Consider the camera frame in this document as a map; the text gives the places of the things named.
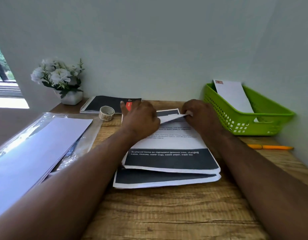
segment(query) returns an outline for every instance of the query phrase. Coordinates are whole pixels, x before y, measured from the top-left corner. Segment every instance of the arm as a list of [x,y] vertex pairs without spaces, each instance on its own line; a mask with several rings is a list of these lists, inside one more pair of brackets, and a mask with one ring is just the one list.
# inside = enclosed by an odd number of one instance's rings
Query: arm
[[212,105],[191,100],[182,113],[215,148],[260,221],[274,239],[308,239],[308,186],[226,131]]
[[24,195],[0,216],[0,240],[77,239],[126,152],[154,133],[160,119],[149,102],[121,103],[121,128],[102,144]]

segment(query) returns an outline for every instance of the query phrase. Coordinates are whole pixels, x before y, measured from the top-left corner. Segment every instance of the red label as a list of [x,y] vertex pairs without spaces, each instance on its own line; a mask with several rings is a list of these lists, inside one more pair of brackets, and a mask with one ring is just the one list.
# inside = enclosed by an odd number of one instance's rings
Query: red label
[[127,102],[126,103],[126,108],[127,108],[128,111],[130,111],[131,108],[132,108],[132,102]]

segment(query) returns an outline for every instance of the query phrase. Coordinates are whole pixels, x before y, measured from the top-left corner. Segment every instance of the window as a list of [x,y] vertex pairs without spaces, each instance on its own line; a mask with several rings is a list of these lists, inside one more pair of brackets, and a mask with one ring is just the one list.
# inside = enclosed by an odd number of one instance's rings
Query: window
[[18,84],[0,50],[0,97],[23,97]]

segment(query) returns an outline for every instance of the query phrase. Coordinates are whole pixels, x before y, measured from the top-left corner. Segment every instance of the potted plant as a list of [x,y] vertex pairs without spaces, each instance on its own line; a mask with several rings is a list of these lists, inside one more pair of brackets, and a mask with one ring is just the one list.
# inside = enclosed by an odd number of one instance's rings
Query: potted plant
[[79,77],[85,70],[82,66],[82,59],[76,66],[67,66],[58,59],[46,59],[32,72],[31,78],[38,84],[53,88],[55,93],[60,96],[62,104],[75,105],[83,98]]

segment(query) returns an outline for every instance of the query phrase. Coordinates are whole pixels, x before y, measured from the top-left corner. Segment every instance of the notebook spiral binding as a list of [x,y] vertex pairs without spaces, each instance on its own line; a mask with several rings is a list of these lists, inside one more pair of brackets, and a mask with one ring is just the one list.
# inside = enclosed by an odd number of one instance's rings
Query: notebook spiral binding
[[80,112],[81,111],[84,111],[85,108],[88,106],[88,104],[90,103],[90,101],[93,99],[93,97],[89,98],[86,103],[81,107],[81,109],[79,110]]

